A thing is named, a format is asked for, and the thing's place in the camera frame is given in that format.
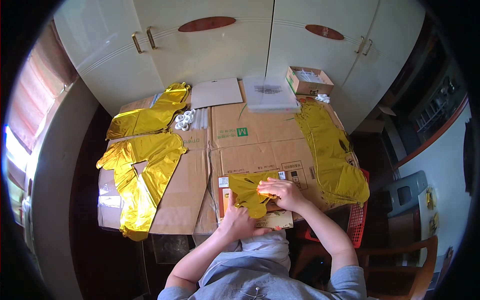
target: wooden oval decoration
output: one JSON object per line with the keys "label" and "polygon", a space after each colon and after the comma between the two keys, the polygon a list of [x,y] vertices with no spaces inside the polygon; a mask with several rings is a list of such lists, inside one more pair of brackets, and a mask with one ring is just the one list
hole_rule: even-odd
{"label": "wooden oval decoration", "polygon": [[235,18],[230,17],[208,17],[198,20],[193,20],[191,22],[185,23],[180,26],[179,31],[181,32],[194,32],[202,31],[214,28],[220,28],[223,26],[231,25],[235,23]]}
{"label": "wooden oval decoration", "polygon": [[331,39],[344,39],[343,34],[339,33],[338,31],[328,28],[325,26],[320,25],[307,25],[305,29],[310,31],[311,33],[315,33],[318,36],[323,36]]}

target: pink curtain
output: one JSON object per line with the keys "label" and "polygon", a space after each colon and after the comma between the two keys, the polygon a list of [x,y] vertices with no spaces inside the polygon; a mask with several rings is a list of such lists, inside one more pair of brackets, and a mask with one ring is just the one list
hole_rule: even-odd
{"label": "pink curtain", "polygon": [[12,95],[8,125],[28,152],[55,99],[76,76],[51,21],[25,62]]}

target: chair backrest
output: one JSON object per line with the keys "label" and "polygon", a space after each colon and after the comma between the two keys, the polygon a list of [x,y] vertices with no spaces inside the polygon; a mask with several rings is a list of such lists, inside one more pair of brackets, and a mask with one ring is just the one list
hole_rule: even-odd
{"label": "chair backrest", "polygon": [[[367,281],[369,274],[373,272],[415,273],[415,278],[413,280],[412,287],[407,295],[393,296],[393,295],[379,294],[376,292],[368,291],[368,287],[367,287],[367,295],[375,298],[392,299],[392,300],[423,299],[433,277],[433,271],[435,269],[435,262],[437,259],[437,245],[438,245],[437,236],[432,236],[429,239],[422,240],[420,242],[416,242],[405,247],[389,248],[389,249],[363,249],[363,248],[356,249],[357,255],[359,256],[359,258],[362,256],[365,257],[365,260],[359,259],[359,261],[361,262],[363,261],[362,267],[364,268],[365,281]],[[422,267],[410,267],[410,266],[370,267],[368,266],[368,261],[370,256],[402,254],[407,252],[413,252],[422,248],[427,248],[427,258]]]}

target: person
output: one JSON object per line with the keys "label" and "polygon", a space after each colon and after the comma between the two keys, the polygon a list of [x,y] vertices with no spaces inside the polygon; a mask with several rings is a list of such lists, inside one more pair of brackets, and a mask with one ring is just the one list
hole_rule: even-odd
{"label": "person", "polygon": [[[305,199],[291,181],[268,178],[260,182],[258,192],[276,195],[273,201],[280,208],[300,214],[332,256],[327,291],[290,278],[285,231],[255,228],[247,208],[236,208],[231,197],[218,229],[177,263],[159,300],[367,299],[363,269],[340,226]],[[224,251],[232,247],[234,251]]]}

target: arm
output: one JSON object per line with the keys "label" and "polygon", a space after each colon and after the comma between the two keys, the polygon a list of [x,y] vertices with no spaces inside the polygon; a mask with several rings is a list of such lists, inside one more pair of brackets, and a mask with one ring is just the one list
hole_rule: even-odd
{"label": "arm", "polygon": [[182,287],[195,292],[196,282],[227,245],[272,231],[268,228],[255,228],[256,221],[249,217],[247,208],[236,208],[234,204],[235,197],[230,197],[225,217],[218,229],[177,263],[167,278],[165,288]]}
{"label": "arm", "polygon": [[331,275],[346,265],[359,265],[348,235],[312,202],[305,199],[293,182],[268,178],[268,181],[260,182],[258,192],[277,195],[279,198],[274,201],[279,207],[294,211],[307,221],[325,250],[332,256]]}

